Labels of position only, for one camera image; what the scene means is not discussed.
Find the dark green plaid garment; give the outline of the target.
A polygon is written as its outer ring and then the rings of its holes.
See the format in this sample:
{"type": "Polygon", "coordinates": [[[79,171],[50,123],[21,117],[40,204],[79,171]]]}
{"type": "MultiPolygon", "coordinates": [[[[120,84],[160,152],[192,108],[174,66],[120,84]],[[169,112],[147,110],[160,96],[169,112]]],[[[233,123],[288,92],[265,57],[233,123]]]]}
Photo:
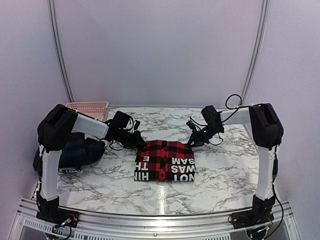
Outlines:
{"type": "Polygon", "coordinates": [[[75,168],[92,165],[99,161],[105,152],[105,143],[85,137],[75,132],[69,136],[59,158],[59,168],[75,168]]]}

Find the red black plaid garment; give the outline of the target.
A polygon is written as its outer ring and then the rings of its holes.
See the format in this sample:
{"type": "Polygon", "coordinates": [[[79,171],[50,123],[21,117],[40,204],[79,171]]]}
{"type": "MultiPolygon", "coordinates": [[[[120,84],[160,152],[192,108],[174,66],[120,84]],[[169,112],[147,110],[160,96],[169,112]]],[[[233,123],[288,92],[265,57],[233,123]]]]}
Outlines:
{"type": "Polygon", "coordinates": [[[137,151],[135,181],[193,182],[195,173],[194,152],[181,142],[151,140],[137,151]]]}

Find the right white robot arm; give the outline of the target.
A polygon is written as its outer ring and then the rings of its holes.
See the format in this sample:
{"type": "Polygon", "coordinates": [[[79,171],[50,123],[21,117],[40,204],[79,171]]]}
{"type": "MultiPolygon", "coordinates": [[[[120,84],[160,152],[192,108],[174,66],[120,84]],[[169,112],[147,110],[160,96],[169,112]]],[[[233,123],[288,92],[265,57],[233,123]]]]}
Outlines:
{"type": "Polygon", "coordinates": [[[210,139],[222,134],[228,125],[247,125],[259,159],[258,182],[254,198],[267,201],[275,198],[274,182],[278,168],[275,166],[278,146],[284,135],[283,125],[270,103],[237,106],[217,111],[208,105],[201,110],[205,124],[192,119],[186,125],[192,130],[187,142],[190,148],[210,143],[210,139]]]}

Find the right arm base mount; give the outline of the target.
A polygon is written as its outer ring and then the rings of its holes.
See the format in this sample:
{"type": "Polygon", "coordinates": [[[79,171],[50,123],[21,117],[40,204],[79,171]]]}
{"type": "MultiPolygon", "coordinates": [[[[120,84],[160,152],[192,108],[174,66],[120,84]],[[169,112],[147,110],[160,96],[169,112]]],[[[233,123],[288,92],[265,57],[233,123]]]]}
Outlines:
{"type": "Polygon", "coordinates": [[[272,208],[275,202],[275,195],[264,200],[254,195],[252,199],[252,209],[232,213],[228,218],[228,222],[233,225],[234,229],[253,227],[272,222],[274,220],[272,208]]]}

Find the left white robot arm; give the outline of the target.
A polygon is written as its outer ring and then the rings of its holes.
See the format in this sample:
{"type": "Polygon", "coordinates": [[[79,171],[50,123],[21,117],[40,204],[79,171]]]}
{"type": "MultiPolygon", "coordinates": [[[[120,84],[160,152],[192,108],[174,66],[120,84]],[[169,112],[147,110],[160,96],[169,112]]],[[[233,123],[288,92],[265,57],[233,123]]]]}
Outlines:
{"type": "Polygon", "coordinates": [[[126,129],[132,119],[128,114],[117,111],[106,122],[83,113],[78,113],[62,104],[57,104],[40,122],[37,133],[42,176],[40,196],[46,201],[58,198],[58,165],[62,149],[71,133],[83,133],[108,142],[119,142],[124,148],[145,146],[140,131],[126,129]]]}

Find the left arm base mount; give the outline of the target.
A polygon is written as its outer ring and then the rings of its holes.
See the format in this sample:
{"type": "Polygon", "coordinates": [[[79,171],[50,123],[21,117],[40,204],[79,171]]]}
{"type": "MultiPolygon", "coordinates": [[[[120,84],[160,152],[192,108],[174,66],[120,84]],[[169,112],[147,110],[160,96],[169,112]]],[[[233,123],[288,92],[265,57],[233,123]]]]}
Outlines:
{"type": "Polygon", "coordinates": [[[37,214],[36,218],[49,223],[56,224],[58,227],[69,225],[76,228],[79,221],[80,213],[74,210],[60,208],[60,198],[55,197],[47,200],[42,197],[40,191],[36,192],[37,214]]]}

